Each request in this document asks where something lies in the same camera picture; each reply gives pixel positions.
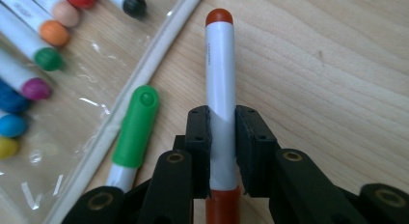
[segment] wooden surface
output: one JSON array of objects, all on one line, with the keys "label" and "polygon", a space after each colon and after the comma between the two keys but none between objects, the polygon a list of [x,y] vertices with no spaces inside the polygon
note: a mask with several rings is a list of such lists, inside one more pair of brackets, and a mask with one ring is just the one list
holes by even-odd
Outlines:
[{"label": "wooden surface", "polygon": [[[237,104],[258,110],[283,148],[308,154],[358,193],[409,192],[409,0],[203,0],[151,80],[161,104],[136,183],[205,104],[205,17],[234,19]],[[103,185],[107,155],[87,190]],[[195,223],[205,223],[204,201]],[[267,200],[241,199],[242,223],[272,223]]]}]

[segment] green marker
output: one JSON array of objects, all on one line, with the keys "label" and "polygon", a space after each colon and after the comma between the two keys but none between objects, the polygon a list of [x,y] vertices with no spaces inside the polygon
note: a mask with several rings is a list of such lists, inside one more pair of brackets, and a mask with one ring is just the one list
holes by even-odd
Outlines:
[{"label": "green marker", "polygon": [[159,96],[153,87],[144,85],[133,92],[106,185],[118,187],[123,192],[132,188],[150,140],[158,105]]},{"label": "green marker", "polygon": [[30,61],[43,70],[53,71],[63,65],[57,49],[43,41],[15,14],[0,4],[0,33]]}]

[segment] blue marker cap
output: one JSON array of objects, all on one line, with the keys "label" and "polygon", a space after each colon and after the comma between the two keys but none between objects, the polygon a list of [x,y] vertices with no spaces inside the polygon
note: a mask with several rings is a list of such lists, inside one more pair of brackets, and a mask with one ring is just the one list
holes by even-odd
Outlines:
[{"label": "blue marker cap", "polygon": [[14,114],[0,114],[0,136],[13,138],[26,131],[27,123],[21,117]]},{"label": "blue marker cap", "polygon": [[4,81],[0,80],[0,110],[18,113],[26,110],[30,101],[18,94]]}]

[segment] screw hole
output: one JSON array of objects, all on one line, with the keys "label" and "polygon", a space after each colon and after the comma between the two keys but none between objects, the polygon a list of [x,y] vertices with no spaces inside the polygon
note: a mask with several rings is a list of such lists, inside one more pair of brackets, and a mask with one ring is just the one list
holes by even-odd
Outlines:
[{"label": "screw hole", "polygon": [[109,206],[114,201],[114,196],[111,193],[100,192],[88,201],[88,208],[90,210],[102,210]]},{"label": "screw hole", "polygon": [[179,163],[184,160],[183,154],[169,154],[166,160],[171,163]]},{"label": "screw hole", "polygon": [[380,188],[376,190],[375,196],[391,207],[402,208],[406,205],[406,201],[404,198],[387,188]]},{"label": "screw hole", "polygon": [[303,156],[295,152],[285,152],[283,156],[291,161],[301,161],[303,159]]}]

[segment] black marker cap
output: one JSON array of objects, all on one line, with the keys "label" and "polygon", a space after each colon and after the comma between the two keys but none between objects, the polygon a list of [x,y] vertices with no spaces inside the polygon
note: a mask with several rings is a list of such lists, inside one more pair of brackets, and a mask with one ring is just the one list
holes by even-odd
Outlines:
[{"label": "black marker cap", "polygon": [[147,10],[145,0],[124,0],[123,11],[133,18],[142,16]]}]

